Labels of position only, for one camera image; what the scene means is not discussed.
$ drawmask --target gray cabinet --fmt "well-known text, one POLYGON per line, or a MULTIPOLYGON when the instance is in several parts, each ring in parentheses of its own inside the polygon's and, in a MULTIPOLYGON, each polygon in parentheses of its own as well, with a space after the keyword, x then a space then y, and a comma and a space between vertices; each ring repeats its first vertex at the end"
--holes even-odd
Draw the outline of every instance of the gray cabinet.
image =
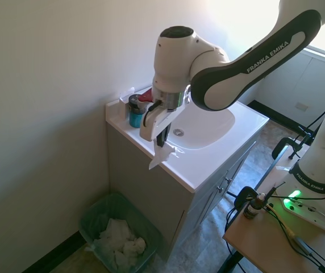
POLYGON ((111 191, 123 194, 159 229, 162 241, 158 253, 168 259, 226 194, 258 134, 191 193, 160 166, 149 171, 150 158, 108 125, 111 191))

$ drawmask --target bottle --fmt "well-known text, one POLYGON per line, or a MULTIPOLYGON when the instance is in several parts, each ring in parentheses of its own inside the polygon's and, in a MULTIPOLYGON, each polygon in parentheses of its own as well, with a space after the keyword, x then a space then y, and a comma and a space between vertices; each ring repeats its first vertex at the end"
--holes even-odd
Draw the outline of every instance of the bottle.
POLYGON ((140 109, 138 107, 138 98, 140 95, 134 94, 128 98, 128 105, 130 107, 130 125, 134 128, 140 128, 141 120, 146 112, 146 107, 140 109))
POLYGON ((259 213, 260 209, 264 207, 264 201, 264 193, 257 195, 256 198, 252 199, 245 207, 243 215, 245 215, 245 217, 248 219, 253 219, 259 213))

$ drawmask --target trash can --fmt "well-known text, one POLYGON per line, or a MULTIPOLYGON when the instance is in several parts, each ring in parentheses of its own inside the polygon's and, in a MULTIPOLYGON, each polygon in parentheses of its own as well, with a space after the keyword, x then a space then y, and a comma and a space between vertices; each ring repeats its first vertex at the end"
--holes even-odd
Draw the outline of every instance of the trash can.
POLYGON ((100 246, 94 244, 99 234, 107 229, 110 218, 126 220, 136 237, 145 240, 145 251, 138 257, 136 266, 130 269, 130 273, 142 272, 159 246, 160 232, 120 193, 112 193, 91 206, 79 222, 79 232, 93 249, 94 255, 112 273, 118 271, 103 256, 100 246))

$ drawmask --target tile floor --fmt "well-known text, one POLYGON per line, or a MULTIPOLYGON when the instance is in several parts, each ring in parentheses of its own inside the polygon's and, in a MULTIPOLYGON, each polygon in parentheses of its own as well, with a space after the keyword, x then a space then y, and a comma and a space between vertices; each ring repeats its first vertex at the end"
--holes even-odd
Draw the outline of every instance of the tile floor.
MULTIPOLYGON (((254 187, 273 162, 271 152, 278 141, 283 137, 295 136, 292 131, 269 121, 237 174, 230 191, 239 193, 245 185, 254 187)), ((172 254, 168 263, 156 256, 144 273, 216 273, 229 255, 222 235, 226 214, 233 208, 233 201, 230 196, 223 198, 202 225, 172 254)), ((84 248, 77 250, 52 273, 107 273, 94 254, 85 252, 84 248)), ((241 261, 241 265, 246 272, 260 272, 246 259, 241 261)))

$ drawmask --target robotic arm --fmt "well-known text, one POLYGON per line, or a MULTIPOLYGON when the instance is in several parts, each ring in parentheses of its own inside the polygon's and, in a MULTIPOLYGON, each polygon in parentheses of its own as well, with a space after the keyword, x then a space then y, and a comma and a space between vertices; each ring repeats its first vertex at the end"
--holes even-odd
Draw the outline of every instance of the robotic arm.
POLYGON ((325 0, 281 0, 272 31, 230 62, 219 47, 191 28, 164 30, 157 41, 152 95, 156 107, 148 111, 140 136, 155 139, 187 104, 209 111, 232 105, 249 87, 305 48, 325 24, 325 0))

